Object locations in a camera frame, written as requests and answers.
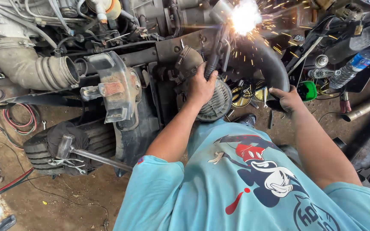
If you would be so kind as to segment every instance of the air intake hose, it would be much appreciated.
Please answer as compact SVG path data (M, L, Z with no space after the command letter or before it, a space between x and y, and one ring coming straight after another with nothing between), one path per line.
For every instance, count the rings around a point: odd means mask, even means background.
M238 40L239 50L252 50L253 62L261 70L268 88L274 87L289 92L289 79L284 64L261 35L252 33L252 36L254 38L252 40ZM268 97L266 104L273 110L283 111L279 98L272 94Z
M69 57L38 57L31 41L24 38L0 38L0 69L24 88L52 91L79 83Z

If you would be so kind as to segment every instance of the dirt floor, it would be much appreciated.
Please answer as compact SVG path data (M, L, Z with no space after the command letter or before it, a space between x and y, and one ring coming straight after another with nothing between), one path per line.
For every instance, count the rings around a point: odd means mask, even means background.
M363 92L350 93L351 105L356 106L370 97L370 81ZM339 112L339 99L314 100L306 103L309 110L313 112L316 119L319 119L327 112ZM270 135L276 144L292 144L294 132L290 120L283 117L282 113L275 112L273 128L268 129L269 109L255 109L248 105L245 108L235 111L235 118L255 113L258 117L256 128L265 131ZM41 112L41 119L47 121L47 127L58 124L61 121L79 116L80 108L68 107L38 107ZM12 114L16 115L18 121L28 121L29 115L24 108L15 106ZM340 137L345 143L351 141L353 134L360 130L369 121L370 113L350 123L341 119L338 114L329 114L321 121L321 126L331 138ZM11 137L18 143L23 144L30 138L15 133L3 120L0 114L0 124L5 128ZM37 131L42 130L39 124ZM0 187L14 180L21 174L21 168L27 171L31 168L23 151L10 145L5 136L0 132L0 168L2 169L3 181ZM32 173L30 178L40 176ZM110 166L103 166L94 174L89 176L71 177L60 175L52 180L50 176L34 179L32 182L39 188L35 189L29 182L13 188L3 195L12 212L17 218L16 225L12 231L48 231L48 230L87 230L99 231L104 229L104 221L108 217L108 230L112 230L116 217L121 207L130 175L126 174L121 178L115 176Z

